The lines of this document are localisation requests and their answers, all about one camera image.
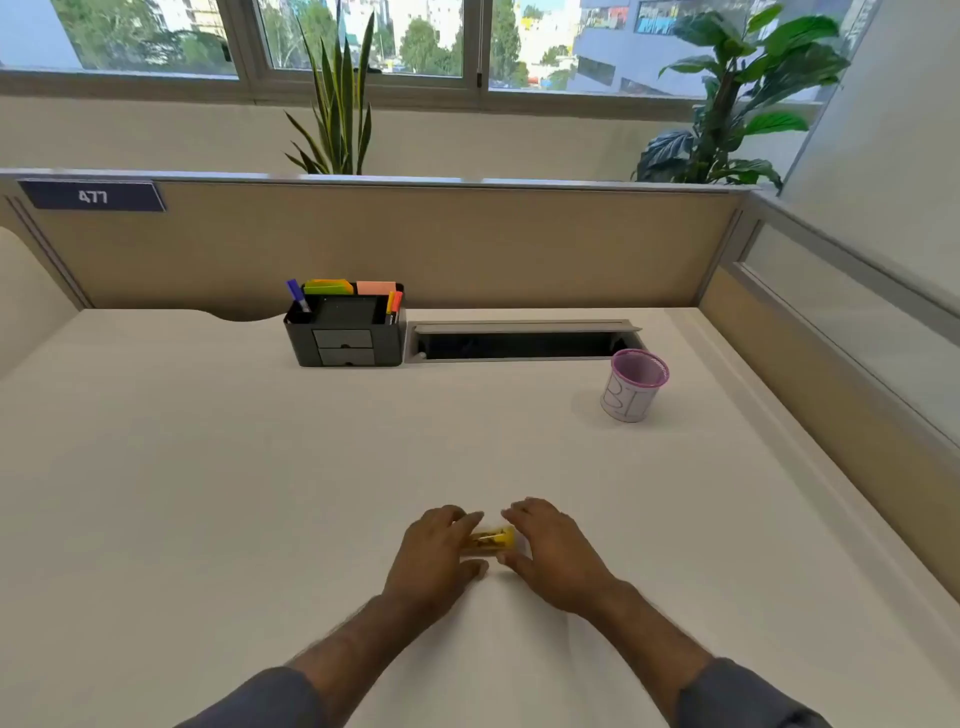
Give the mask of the person's left hand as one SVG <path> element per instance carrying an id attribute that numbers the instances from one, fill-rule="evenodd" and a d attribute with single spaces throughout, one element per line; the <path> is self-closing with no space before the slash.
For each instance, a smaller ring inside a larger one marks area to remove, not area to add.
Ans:
<path id="1" fill-rule="evenodd" d="M 432 508 L 406 529 L 381 596 L 420 628 L 436 623 L 450 611 L 467 588 L 454 587 L 457 565 L 468 559 L 461 549 L 484 513 L 459 506 Z"/>

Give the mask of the person's right hand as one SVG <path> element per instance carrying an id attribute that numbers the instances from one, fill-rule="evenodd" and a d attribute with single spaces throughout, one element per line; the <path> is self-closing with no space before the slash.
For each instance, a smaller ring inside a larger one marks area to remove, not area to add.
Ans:
<path id="1" fill-rule="evenodd" d="M 536 595 L 560 611 L 589 622 L 601 613 L 604 600 L 618 591 L 619 580 L 607 568 L 577 522 L 553 503 L 535 497 L 516 501 L 501 511 L 506 522 L 526 540 L 536 567 Z"/>

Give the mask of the small yellow box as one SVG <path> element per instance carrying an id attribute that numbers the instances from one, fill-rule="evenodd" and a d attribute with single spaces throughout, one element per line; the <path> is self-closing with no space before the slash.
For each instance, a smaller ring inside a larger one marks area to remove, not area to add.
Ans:
<path id="1" fill-rule="evenodd" d="M 517 530 L 512 525 L 482 528 L 469 534 L 461 548 L 464 556 L 489 556 L 513 552 L 518 547 Z"/>

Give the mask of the person's left forearm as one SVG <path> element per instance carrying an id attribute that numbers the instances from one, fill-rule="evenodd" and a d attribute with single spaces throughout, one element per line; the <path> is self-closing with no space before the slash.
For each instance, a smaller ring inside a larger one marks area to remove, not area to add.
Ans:
<path id="1" fill-rule="evenodd" d="M 174 728 L 344 728 L 377 680 L 443 611 L 382 593 L 291 661 Z"/>

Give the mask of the person's right forearm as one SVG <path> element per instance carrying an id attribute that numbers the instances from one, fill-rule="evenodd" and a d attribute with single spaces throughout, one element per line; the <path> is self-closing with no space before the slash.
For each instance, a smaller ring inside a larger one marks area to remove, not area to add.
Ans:
<path id="1" fill-rule="evenodd" d="M 595 588 L 580 615 L 616 649 L 670 728 L 832 728 L 759 674 L 703 648 L 626 581 Z"/>

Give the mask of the pink mesh cup with paper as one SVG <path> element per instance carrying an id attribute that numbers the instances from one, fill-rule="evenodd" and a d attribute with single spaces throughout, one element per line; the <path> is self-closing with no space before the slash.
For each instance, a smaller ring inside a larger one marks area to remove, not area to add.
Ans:
<path id="1" fill-rule="evenodd" d="M 619 350 L 610 358 L 610 373 L 601 407 L 619 422 L 642 422 L 669 377 L 666 363 L 648 350 Z"/>

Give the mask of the black desk organizer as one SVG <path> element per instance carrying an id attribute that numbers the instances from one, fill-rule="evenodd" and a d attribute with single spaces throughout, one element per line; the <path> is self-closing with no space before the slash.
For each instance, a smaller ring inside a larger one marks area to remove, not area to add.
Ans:
<path id="1" fill-rule="evenodd" d="M 292 302 L 282 323 L 302 368 L 397 367 L 405 352 L 404 285 L 397 323 L 386 325 L 388 296 L 308 296 L 312 313 Z"/>

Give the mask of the beige desk partition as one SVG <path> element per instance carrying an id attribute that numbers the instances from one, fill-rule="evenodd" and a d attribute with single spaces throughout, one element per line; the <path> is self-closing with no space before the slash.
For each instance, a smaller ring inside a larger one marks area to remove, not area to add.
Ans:
<path id="1" fill-rule="evenodd" d="M 162 213 L 36 209 L 19 179 L 154 183 Z M 80 309 L 278 316 L 286 281 L 396 282 L 411 309 L 695 304 L 750 187 L 0 168 L 0 229 Z"/>

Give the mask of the glass side partition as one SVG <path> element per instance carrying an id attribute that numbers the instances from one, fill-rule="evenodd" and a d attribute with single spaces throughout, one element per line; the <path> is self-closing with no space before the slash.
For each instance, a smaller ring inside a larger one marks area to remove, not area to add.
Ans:
<path id="1" fill-rule="evenodd" d="M 699 307 L 960 603 L 960 311 L 757 191 Z"/>

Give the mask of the tall snake plant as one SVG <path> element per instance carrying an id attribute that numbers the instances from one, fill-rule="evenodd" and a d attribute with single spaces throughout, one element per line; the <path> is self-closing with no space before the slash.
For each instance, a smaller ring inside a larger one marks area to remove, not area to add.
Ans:
<path id="1" fill-rule="evenodd" d="M 305 140 L 308 151 L 295 144 L 296 154 L 287 159 L 307 175 L 360 176 L 373 131 L 373 108 L 367 97 L 367 78 L 372 45 L 378 29 L 378 15 L 370 15 L 362 42 L 354 54 L 348 38 L 338 40 L 333 51 L 319 44 L 313 53 L 298 15 L 294 16 L 301 35 L 313 80 L 315 102 L 312 112 L 317 133 L 311 134 L 296 118 L 288 120 Z"/>

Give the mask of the broad-leaf green plant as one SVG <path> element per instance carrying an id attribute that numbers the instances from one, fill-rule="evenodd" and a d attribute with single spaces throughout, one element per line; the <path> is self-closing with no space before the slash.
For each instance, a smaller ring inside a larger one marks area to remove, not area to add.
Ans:
<path id="1" fill-rule="evenodd" d="M 704 99 L 689 129 L 654 137 L 631 173 L 634 183 L 753 187 L 785 182 L 764 158 L 737 156 L 751 137 L 808 132 L 810 121 L 783 103 L 808 90 L 836 86 L 850 60 L 840 49 L 841 22 L 808 14 L 781 22 L 772 3 L 738 18 L 715 8 L 681 15 L 675 36 L 706 54 L 689 55 L 661 72 L 698 75 Z"/>

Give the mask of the dark blue number plate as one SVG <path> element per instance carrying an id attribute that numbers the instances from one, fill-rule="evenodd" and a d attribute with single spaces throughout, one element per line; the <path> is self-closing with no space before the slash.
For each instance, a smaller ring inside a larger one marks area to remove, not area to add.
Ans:
<path id="1" fill-rule="evenodd" d="M 34 208 L 52 212 L 164 213 L 151 181 L 26 177 L 19 188 Z"/>

